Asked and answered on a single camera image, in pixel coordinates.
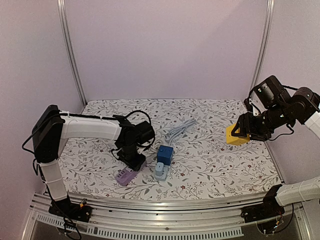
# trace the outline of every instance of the blue cube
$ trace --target blue cube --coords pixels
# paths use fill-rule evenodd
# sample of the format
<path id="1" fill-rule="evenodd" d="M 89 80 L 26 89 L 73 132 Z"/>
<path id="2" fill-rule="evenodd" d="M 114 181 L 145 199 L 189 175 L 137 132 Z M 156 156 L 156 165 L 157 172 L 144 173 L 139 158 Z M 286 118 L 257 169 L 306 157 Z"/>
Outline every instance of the blue cube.
<path id="1" fill-rule="evenodd" d="M 161 145 L 159 147 L 158 153 L 156 154 L 157 162 L 170 166 L 173 153 L 174 153 L 173 147 Z"/>

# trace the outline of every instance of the table surface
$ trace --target table surface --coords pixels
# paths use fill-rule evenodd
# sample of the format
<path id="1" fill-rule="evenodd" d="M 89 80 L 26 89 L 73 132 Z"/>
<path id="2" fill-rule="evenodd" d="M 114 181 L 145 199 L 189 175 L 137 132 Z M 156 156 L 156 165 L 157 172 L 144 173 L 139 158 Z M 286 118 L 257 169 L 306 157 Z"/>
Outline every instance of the table surface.
<path id="1" fill-rule="evenodd" d="M 154 178 L 156 153 L 146 152 L 147 166 L 127 185 L 115 175 L 125 164 L 114 159 L 114 142 L 101 138 L 71 138 L 59 159 L 67 191 L 98 197 L 137 200 L 197 200 L 268 191 L 280 184 L 270 154 L 262 142 L 226 144 L 226 127 L 245 112 L 239 100 L 127 99 L 90 101 L 83 114 L 126 115 L 147 112 L 156 138 L 190 118 L 196 124 L 173 142 L 174 155 L 166 181 Z M 145 120 L 142 114 L 129 120 Z"/>

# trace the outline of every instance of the aluminum frame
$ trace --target aluminum frame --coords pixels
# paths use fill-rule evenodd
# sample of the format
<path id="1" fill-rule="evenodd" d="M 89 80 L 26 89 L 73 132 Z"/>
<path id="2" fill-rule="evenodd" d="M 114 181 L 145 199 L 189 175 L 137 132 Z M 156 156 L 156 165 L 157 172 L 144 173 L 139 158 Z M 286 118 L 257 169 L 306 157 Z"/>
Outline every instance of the aluminum frame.
<path id="1" fill-rule="evenodd" d="M 255 194 L 256 200 L 262 200 L 259 195 L 261 194 Z M 73 202 L 79 202 L 82 197 L 88 196 L 70 193 L 70 199 Z M 246 200 L 243 196 L 227 197 L 226 199 L 151 202 L 120 198 L 102 200 L 88 197 L 88 204 L 93 207 L 92 217 L 89 223 L 78 222 L 77 226 L 83 234 L 98 237 L 95 234 L 100 234 L 101 231 L 103 234 L 110 232 L 113 233 L 113 236 L 119 236 L 105 235 L 108 239 L 120 239 L 122 234 L 128 234 L 138 236 L 140 239 L 143 235 L 148 235 L 163 236 L 163 239 L 170 240 L 175 239 L 173 236 L 180 236 L 182 239 L 183 235 L 201 235 L 203 239 L 212 239 L 208 237 L 211 233 L 233 231 L 243 226 L 256 224 L 255 222 L 245 223 L 244 219 L 240 217 L 241 208 L 255 204 L 255 202 L 250 199 Z M 34 195 L 29 208 L 28 222 L 23 231 L 23 240 L 31 239 L 39 215 L 51 218 L 47 222 L 61 228 L 62 218 L 48 213 L 50 204 L 49 196 L 37 193 Z M 312 240 L 302 204 L 296 203 L 294 211 L 302 239 Z M 284 215 L 291 214 L 291 205 L 286 206 Z M 272 219 L 274 218 L 261 220 L 257 223 Z"/>
<path id="2" fill-rule="evenodd" d="M 72 42 L 71 42 L 71 37 L 70 37 L 70 32 L 69 32 L 69 27 L 68 27 L 68 21 L 67 21 L 67 14 L 66 14 L 66 7 L 65 7 L 65 0 L 57 0 L 58 4 L 58 11 L 59 11 L 59 17 L 60 17 L 60 22 L 61 22 L 61 27 L 62 27 L 62 33 L 63 33 L 63 38 L 64 38 L 64 43 L 65 43 L 65 48 L 66 52 L 69 58 L 70 66 L 71 66 L 71 71 L 74 79 L 74 83 L 76 86 L 76 89 L 79 94 L 80 101 L 83 106 L 86 106 L 88 101 L 85 95 L 84 88 L 81 83 L 77 63 L 76 63 L 76 58 L 74 55 L 74 50 L 72 47 Z"/>
<path id="3" fill-rule="evenodd" d="M 257 85 L 257 82 L 259 80 L 260 72 L 261 72 L 262 65 L 263 65 L 264 58 L 265 58 L 265 54 L 266 54 L 270 29 L 271 29 L 271 25 L 272 25 L 274 6 L 275 6 L 275 0 L 268 0 L 266 14 L 265 14 L 265 22 L 264 22 L 264 27 L 263 27 L 263 36 L 262 36 L 262 41 L 261 41 L 261 45 L 260 45 L 260 51 L 259 51 L 258 59 L 256 61 L 256 65 L 254 68 L 253 78 L 252 78 L 252 82 L 251 82 L 251 86 L 250 86 L 249 91 L 251 89 L 253 89 L 255 85 Z"/>

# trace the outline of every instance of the light blue block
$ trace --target light blue block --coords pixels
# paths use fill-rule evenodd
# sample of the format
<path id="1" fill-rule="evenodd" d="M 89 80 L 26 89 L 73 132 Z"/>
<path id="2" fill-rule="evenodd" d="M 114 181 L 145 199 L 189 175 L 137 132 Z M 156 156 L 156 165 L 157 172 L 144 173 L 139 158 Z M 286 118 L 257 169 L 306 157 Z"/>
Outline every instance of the light blue block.
<path id="1" fill-rule="evenodd" d="M 158 181 L 165 181 L 170 166 L 164 165 L 163 162 L 158 162 L 155 166 L 155 179 Z"/>

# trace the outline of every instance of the yellow cube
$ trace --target yellow cube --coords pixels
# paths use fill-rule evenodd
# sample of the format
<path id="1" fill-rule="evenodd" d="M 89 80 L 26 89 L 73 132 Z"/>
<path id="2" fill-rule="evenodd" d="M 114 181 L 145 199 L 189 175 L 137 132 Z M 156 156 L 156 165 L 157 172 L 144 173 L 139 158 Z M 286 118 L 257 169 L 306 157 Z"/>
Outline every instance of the yellow cube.
<path id="1" fill-rule="evenodd" d="M 231 126 L 228 126 L 225 129 L 225 132 L 226 132 L 226 143 L 227 144 L 231 144 L 231 145 L 236 145 L 236 146 L 248 143 L 250 141 L 249 134 L 247 134 L 246 137 L 232 136 L 231 135 L 231 131 L 235 128 L 235 126 L 236 126 L 236 123 L 231 125 Z"/>

